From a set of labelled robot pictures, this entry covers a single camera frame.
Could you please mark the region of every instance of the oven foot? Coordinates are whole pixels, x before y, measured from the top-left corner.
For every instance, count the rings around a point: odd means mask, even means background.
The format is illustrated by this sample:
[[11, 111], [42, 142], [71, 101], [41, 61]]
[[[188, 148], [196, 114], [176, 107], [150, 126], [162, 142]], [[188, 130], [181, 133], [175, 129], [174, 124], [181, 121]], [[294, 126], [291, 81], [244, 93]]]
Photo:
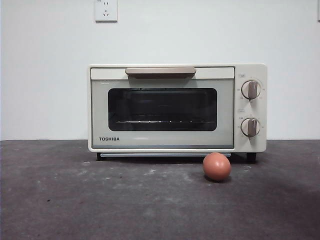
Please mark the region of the oven foot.
[[102, 157], [100, 156], [101, 152], [97, 152], [96, 153], [96, 160], [97, 161], [103, 161], [103, 160], [106, 160], [107, 158], [106, 157]]
[[256, 156], [257, 156], [256, 152], [247, 152], [246, 153], [246, 162], [248, 164], [255, 164], [257, 162]]

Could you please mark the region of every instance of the oven handle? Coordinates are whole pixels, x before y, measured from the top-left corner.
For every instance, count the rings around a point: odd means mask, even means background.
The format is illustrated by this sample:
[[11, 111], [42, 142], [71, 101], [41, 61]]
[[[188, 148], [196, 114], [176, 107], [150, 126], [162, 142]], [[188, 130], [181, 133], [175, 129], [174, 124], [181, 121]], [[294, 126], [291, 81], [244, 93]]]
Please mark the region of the oven handle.
[[125, 73], [137, 79], [145, 78], [186, 78], [195, 75], [195, 67], [128, 67]]

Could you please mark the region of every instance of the oven rack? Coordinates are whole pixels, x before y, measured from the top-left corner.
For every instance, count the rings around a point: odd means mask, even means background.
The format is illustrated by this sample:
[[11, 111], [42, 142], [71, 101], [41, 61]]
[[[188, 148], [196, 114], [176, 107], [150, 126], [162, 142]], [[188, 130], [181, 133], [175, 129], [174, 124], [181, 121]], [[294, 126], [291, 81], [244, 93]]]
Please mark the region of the oven rack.
[[117, 121], [118, 124], [210, 124], [215, 121]]

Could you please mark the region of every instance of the oven door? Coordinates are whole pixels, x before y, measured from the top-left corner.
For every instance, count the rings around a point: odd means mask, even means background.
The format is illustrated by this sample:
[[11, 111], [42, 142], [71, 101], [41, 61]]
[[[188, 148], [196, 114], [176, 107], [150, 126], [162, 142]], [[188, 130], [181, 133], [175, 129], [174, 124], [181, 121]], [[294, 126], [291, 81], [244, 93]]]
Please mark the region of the oven door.
[[233, 67], [137, 69], [91, 70], [93, 149], [234, 147]]

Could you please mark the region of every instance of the control knob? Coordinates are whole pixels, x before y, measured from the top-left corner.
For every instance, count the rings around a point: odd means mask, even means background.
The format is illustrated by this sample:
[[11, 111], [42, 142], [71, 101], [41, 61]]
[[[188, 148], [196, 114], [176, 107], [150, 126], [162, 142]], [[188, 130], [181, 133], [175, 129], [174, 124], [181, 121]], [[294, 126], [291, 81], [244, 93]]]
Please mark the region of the control knob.
[[259, 96], [260, 85], [257, 81], [246, 81], [241, 88], [241, 92], [246, 99], [252, 100]]
[[241, 131], [249, 138], [254, 137], [260, 131], [260, 123], [254, 118], [247, 118], [241, 123]]

